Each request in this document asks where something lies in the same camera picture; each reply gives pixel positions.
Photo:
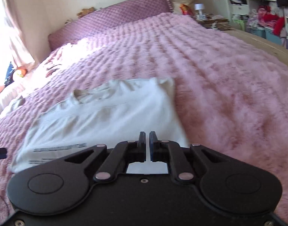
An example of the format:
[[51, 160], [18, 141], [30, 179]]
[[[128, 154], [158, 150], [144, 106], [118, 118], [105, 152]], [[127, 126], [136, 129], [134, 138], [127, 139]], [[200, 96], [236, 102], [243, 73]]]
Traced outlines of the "navy patterned pillow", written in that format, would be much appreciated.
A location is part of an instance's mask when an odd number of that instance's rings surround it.
[[7, 72], [6, 72], [6, 77], [5, 77], [5, 82], [4, 86], [7, 87], [8, 85], [12, 84], [14, 82], [13, 80], [13, 74], [15, 72], [14, 66], [10, 62]]

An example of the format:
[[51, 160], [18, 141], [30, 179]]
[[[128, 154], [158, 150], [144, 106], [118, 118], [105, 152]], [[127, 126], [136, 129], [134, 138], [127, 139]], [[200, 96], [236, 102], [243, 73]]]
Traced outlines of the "orange plush toy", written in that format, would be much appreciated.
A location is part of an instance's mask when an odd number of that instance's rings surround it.
[[14, 81], [19, 81], [20, 79], [24, 78], [28, 71], [25, 68], [18, 68], [14, 71], [12, 75], [12, 79]]

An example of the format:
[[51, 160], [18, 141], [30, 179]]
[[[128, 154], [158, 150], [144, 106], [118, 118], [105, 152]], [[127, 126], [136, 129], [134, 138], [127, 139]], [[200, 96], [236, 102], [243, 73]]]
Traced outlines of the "brown teddy bear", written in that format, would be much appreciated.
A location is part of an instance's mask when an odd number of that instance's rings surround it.
[[77, 17], [78, 18], [82, 18], [82, 17], [84, 17], [84, 16], [86, 16], [86, 15], [88, 15], [88, 14], [94, 12], [94, 11], [95, 11], [94, 7], [84, 8], [79, 13], [77, 13]]

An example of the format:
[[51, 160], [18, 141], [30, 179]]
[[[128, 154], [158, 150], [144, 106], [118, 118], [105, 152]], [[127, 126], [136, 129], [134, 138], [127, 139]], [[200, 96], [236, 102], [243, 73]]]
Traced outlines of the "red snack bag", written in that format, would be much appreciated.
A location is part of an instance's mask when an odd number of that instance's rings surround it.
[[185, 4], [181, 4], [179, 6], [179, 8], [181, 10], [182, 15], [188, 15], [188, 16], [191, 16], [191, 17], [194, 16], [194, 14], [193, 14], [191, 8], [189, 8], [189, 6], [187, 6]]

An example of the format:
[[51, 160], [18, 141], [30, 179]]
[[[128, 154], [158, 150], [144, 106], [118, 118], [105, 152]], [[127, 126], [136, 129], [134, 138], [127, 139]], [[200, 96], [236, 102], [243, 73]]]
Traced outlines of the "white wardrobe shelving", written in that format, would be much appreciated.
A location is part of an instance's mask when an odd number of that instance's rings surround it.
[[231, 24], [288, 49], [288, 0], [227, 0]]

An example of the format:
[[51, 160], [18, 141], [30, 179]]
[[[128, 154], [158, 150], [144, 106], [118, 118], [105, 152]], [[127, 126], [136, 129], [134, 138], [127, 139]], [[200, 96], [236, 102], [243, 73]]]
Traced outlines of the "purple quilted headboard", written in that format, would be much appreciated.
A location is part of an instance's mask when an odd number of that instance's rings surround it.
[[169, 12], [173, 12], [170, 0], [127, 0], [66, 24], [48, 36], [49, 46], [54, 51], [67, 43], [102, 33], [107, 29]]

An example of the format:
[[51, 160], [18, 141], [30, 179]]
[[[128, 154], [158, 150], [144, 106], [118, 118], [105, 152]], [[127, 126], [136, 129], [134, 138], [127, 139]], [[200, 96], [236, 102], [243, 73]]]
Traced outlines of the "pink fluffy bed blanket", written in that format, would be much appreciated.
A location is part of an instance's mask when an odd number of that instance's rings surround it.
[[283, 185], [288, 223], [288, 67], [227, 33], [171, 13], [129, 22], [53, 51], [24, 78], [25, 103], [0, 119], [0, 222], [9, 215], [10, 163], [33, 120], [75, 89], [109, 80], [173, 78], [191, 143], [266, 169]]

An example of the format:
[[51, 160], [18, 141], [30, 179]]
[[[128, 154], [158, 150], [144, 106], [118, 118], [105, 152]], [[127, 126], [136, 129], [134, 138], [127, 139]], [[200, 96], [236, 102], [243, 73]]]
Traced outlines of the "white bedside lamp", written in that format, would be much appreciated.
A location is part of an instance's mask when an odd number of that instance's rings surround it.
[[195, 4], [194, 9], [199, 13], [199, 19], [203, 20], [203, 10], [205, 9], [204, 4]]

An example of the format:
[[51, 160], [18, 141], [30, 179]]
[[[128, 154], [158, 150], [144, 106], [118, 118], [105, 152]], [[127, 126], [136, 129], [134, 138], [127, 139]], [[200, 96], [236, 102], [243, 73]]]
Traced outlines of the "pink window curtain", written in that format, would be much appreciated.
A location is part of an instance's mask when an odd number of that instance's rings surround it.
[[23, 68], [31, 70], [36, 66], [36, 61], [26, 47], [24, 34], [19, 24], [17, 8], [14, 0], [2, 0], [9, 27], [9, 47], [12, 56], [12, 64], [15, 69]]

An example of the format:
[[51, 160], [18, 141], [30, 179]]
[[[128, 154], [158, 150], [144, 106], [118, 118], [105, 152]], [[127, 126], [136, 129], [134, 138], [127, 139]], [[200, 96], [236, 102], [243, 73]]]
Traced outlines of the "white shirt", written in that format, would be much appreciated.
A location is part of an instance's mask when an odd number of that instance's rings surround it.
[[112, 80], [90, 90], [74, 90], [42, 113], [27, 131], [12, 161], [19, 173], [89, 147], [136, 141], [140, 132], [187, 147], [175, 110], [175, 82], [168, 79]]

